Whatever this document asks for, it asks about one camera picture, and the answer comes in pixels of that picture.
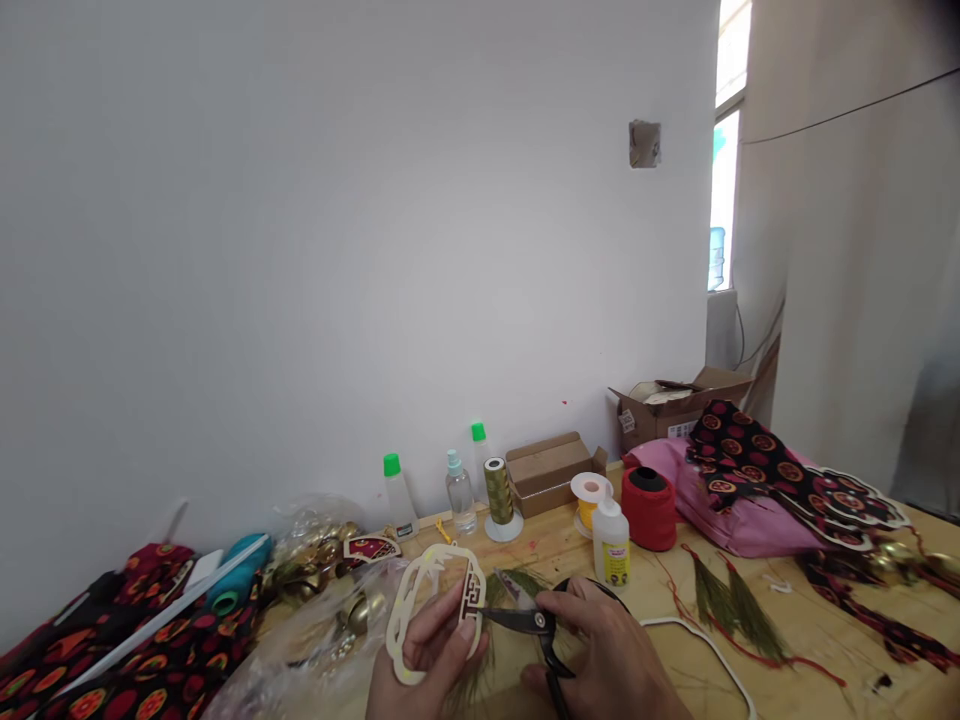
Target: hand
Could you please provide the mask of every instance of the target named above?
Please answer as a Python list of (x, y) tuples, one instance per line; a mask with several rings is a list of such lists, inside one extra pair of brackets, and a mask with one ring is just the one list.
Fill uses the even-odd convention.
[(476, 624), (468, 618), (457, 625), (462, 594), (461, 580), (443, 595), (430, 598), (410, 621), (403, 641), (403, 662), (410, 670), (427, 673), (419, 685), (397, 680), (387, 648), (380, 649), (370, 681), (367, 720), (437, 720), (453, 686), (476, 671), (490, 638), (481, 635), (477, 651), (467, 659)]
[[(537, 604), (587, 638), (577, 677), (560, 680), (571, 717), (691, 720), (646, 630), (620, 603), (576, 577), (567, 592), (540, 593)], [(521, 681), (550, 702), (546, 672), (542, 665), (528, 665)]]

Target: bottle label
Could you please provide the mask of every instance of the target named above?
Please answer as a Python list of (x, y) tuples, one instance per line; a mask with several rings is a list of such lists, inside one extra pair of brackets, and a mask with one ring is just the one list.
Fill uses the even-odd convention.
[(603, 580), (612, 587), (625, 587), (630, 580), (630, 543), (603, 543)]

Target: clear plastic bottle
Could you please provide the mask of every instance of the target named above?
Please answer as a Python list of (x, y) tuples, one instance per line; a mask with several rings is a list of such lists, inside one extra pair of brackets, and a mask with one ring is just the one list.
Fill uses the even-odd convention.
[(383, 458), (383, 478), (390, 503), (390, 519), (397, 531), (397, 539), (403, 542), (420, 532), (420, 520), (410, 502), (410, 491), (400, 470), (400, 456), (390, 453)]
[(470, 535), (477, 529), (477, 512), (473, 509), (473, 490), (470, 475), (456, 450), (447, 450), (447, 497), (453, 510), (453, 524), (460, 535)]

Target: scissor blade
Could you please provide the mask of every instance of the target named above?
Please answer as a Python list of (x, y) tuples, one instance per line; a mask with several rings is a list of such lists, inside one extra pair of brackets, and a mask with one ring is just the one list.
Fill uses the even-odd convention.
[(545, 635), (549, 629), (544, 622), (543, 613), (537, 610), (497, 610), (494, 608), (480, 608), (485, 618), (493, 620), (509, 630), (522, 632), (527, 635)]
[(515, 582), (509, 575), (507, 575), (500, 568), (493, 569), (494, 574), (497, 578), (503, 583), (503, 587), (506, 588), (507, 594), (513, 598), (513, 602), (516, 604), (518, 610), (536, 610), (537, 604), (533, 601), (533, 598), (527, 594), (527, 591), (524, 590), (520, 585)]

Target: open cardboard box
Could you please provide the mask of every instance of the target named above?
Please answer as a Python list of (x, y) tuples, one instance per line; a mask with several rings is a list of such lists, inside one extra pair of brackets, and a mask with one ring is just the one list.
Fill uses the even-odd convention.
[(582, 472), (606, 476), (607, 451), (601, 447), (590, 455), (572, 432), (516, 448), (507, 453), (507, 473), (514, 501), (525, 518), (576, 502), (570, 481)]
[(617, 419), (620, 421), (620, 454), (630, 452), (648, 440), (665, 437), (687, 437), (711, 400), (740, 403), (753, 378), (733, 370), (704, 367), (690, 385), (696, 389), (687, 397), (647, 405), (629, 395), (607, 388), (616, 395)]

